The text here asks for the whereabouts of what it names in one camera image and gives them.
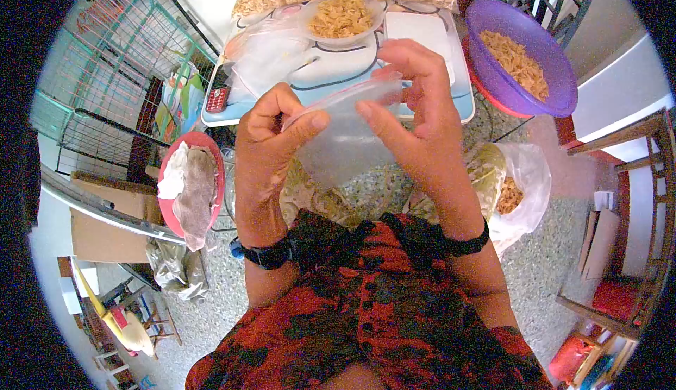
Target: purple bowl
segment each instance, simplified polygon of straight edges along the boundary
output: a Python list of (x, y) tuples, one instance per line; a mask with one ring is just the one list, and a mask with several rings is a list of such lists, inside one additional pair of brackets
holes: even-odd
[[(577, 79), (570, 62), (552, 35), (535, 19), (507, 3), (474, 1), (467, 8), (469, 58), (488, 90), (506, 107), (521, 114), (551, 114), (566, 117), (577, 106)], [(481, 31), (499, 32), (526, 48), (526, 54), (542, 69), (550, 96), (545, 102), (533, 97), (488, 51), (479, 37)]]

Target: brown cloth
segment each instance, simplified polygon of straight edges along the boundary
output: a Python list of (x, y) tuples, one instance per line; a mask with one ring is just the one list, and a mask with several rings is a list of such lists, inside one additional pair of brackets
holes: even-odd
[(216, 196), (215, 163), (206, 151), (197, 147), (188, 151), (185, 186), (173, 205), (174, 216), (181, 223), (185, 244), (191, 251), (204, 246)]

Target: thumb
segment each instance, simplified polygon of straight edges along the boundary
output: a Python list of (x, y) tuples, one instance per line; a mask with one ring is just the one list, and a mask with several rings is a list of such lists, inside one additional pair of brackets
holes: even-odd
[(403, 161), (417, 138), (401, 125), (394, 114), (374, 101), (359, 101), (356, 109), (384, 146), (392, 151), (397, 160)]
[(296, 150), (326, 129), (330, 120), (331, 116), (323, 110), (301, 115), (288, 129), (276, 136), (281, 142), (281, 150), (293, 155)]

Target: patterned fabric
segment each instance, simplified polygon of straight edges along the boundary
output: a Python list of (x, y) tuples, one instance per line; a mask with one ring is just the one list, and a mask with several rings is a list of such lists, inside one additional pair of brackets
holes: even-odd
[[(396, 217), (416, 233), (411, 217)], [(250, 309), (190, 369), (187, 390), (316, 389), (356, 362), (389, 389), (552, 388), (517, 329), (486, 329), (445, 262), (415, 269), (384, 223), (349, 233), (301, 211), (292, 232), (320, 242), (320, 266)]]
[[(472, 186), (477, 192), (481, 213), (490, 219), (507, 171), (505, 158), (495, 145), (481, 143), (464, 155), (464, 163)], [(386, 166), (374, 169), (371, 174), (362, 175), (362, 178), (369, 176), (382, 177), (377, 186), (372, 184), (371, 189), (365, 192), (355, 192), (354, 186), (321, 191), (314, 186), (299, 161), (292, 160), (279, 197), (284, 221), (290, 225), (299, 210), (304, 208), (352, 229), (363, 220), (378, 219), (386, 211), (401, 212), (401, 205), (392, 205), (392, 201), (397, 199), (395, 194), (405, 192), (404, 197), (399, 198), (405, 201), (413, 191), (412, 183), (401, 167)], [(439, 223), (434, 203), (427, 197), (411, 207), (409, 213), (428, 220), (433, 225)]]

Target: white cloth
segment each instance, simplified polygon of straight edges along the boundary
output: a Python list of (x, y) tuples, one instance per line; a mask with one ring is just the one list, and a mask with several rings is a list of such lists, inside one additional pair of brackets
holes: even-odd
[(164, 178), (157, 183), (157, 197), (163, 200), (173, 200), (185, 186), (185, 165), (188, 162), (188, 144), (181, 142), (179, 148), (169, 158), (164, 169)]

